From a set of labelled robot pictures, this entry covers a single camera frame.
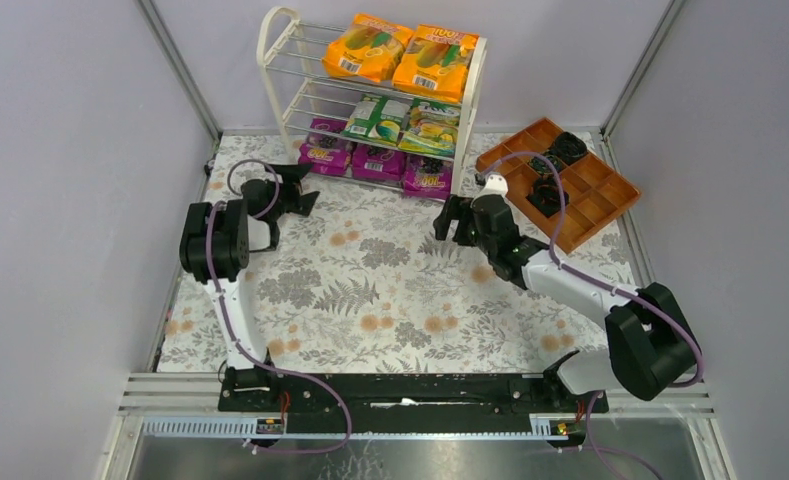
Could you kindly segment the green Fox's candy bag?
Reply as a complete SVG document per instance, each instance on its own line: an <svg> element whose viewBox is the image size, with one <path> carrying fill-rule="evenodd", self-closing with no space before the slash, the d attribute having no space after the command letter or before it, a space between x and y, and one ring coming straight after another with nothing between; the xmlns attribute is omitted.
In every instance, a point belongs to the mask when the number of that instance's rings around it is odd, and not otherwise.
<svg viewBox="0 0 789 480"><path fill-rule="evenodd" d="M400 150L453 157L458 140L461 109L457 106L414 99L408 113L407 127L398 143Z"/></svg>

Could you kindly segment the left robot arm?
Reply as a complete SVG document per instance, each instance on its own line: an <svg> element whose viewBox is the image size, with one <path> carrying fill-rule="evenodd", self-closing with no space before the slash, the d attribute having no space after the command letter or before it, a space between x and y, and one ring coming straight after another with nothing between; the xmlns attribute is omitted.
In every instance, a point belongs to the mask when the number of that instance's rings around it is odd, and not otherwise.
<svg viewBox="0 0 789 480"><path fill-rule="evenodd" d="M245 279L253 253L276 250L280 217L307 217L312 212L320 193L306 193L302 187L312 166L256 159L238 163L245 164L261 165L272 178L244 182L228 201L191 204L179 246L181 266L208 294L221 323L227 349L226 380L240 380L243 388L250 389L268 386L278 377L321 386L323 382L310 374L273 364L253 311L252 284Z"/></svg>

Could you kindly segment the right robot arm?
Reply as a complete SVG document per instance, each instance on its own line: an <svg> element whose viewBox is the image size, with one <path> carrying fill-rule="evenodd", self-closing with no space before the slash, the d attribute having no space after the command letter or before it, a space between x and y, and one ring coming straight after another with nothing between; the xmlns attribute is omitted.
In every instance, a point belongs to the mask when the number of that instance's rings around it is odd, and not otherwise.
<svg viewBox="0 0 789 480"><path fill-rule="evenodd" d="M673 293L660 283L618 286L559 258L551 247L521 234L498 194L452 195L433 222L437 239L478 248L495 274L522 290L545 295L596 322L606 345L554 363L563 393L622 388L652 400L669 387L686 387L703 375L702 353Z"/></svg>

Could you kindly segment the purple grape candy bag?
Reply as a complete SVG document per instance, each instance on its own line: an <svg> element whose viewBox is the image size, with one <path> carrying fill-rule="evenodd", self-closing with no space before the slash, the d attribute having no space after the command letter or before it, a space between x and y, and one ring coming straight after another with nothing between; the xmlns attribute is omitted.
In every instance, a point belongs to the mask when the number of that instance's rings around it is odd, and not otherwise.
<svg viewBox="0 0 789 480"><path fill-rule="evenodd" d="M357 179L399 182L405 172L407 155L367 144L358 144L352 154L351 172Z"/></svg>
<svg viewBox="0 0 789 480"><path fill-rule="evenodd" d="M299 148L299 164L310 164L310 171L328 176L345 176L351 164L354 143L342 139L346 127L342 120L314 118L304 143Z"/></svg>
<svg viewBox="0 0 789 480"><path fill-rule="evenodd" d="M409 155L402 177L403 194L445 200L451 192L452 177L450 161Z"/></svg>

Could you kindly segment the orange mango candy bag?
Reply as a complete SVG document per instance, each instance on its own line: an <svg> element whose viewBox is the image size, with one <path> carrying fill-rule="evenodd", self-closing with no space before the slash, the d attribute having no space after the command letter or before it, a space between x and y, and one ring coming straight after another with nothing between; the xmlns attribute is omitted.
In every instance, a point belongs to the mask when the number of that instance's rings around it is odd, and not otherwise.
<svg viewBox="0 0 789 480"><path fill-rule="evenodd" d="M413 34L409 27L359 13L327 46L321 63L331 77L390 81Z"/></svg>
<svg viewBox="0 0 789 480"><path fill-rule="evenodd" d="M393 86L407 93L459 103L479 39L474 33L419 25L394 71Z"/></svg>

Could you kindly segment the white metal shelf rack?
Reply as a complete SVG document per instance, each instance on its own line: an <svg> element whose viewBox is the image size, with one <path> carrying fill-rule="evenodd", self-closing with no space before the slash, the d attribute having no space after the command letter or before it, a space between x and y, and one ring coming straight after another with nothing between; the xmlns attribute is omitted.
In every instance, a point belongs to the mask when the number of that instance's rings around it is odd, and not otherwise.
<svg viewBox="0 0 789 480"><path fill-rule="evenodd" d="M360 77L336 78L322 66L325 48L347 31L347 23L315 23L287 6L271 8L261 21L256 63L261 74L277 131L287 150L292 136L310 133L314 118L347 119L364 94L411 102L417 96L395 88L389 81L373 82ZM472 54L460 109L459 134L454 153L437 158L452 166L451 192L462 192L468 150L476 124L484 77L488 39L480 37Z"/></svg>

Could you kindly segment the green candy bag underneath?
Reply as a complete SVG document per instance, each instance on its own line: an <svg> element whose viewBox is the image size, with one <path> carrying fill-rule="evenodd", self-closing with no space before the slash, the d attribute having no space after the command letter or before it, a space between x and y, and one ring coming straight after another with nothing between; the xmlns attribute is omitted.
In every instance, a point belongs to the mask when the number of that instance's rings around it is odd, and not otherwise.
<svg viewBox="0 0 789 480"><path fill-rule="evenodd" d="M363 94L348 117L342 134L395 146L406 121L409 105L386 96Z"/></svg>

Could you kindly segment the orange compartment tray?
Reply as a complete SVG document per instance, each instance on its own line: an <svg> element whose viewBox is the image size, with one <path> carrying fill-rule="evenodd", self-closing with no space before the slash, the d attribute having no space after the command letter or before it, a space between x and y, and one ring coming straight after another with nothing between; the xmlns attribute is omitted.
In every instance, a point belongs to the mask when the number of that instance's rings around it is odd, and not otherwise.
<svg viewBox="0 0 789 480"><path fill-rule="evenodd" d="M481 172L495 161L510 157L496 169L508 182L507 199L548 236L555 231L559 212L547 218L527 201L526 196L534 180L540 176L530 167L529 160L535 152L548 152L555 137L562 132L567 131L544 117L490 148L476 160L476 170ZM558 172L558 178L570 197L557 240L557 247L565 253L583 245L625 213L641 196L637 187L587 148L588 154L584 158L570 166L562 164Z"/></svg>

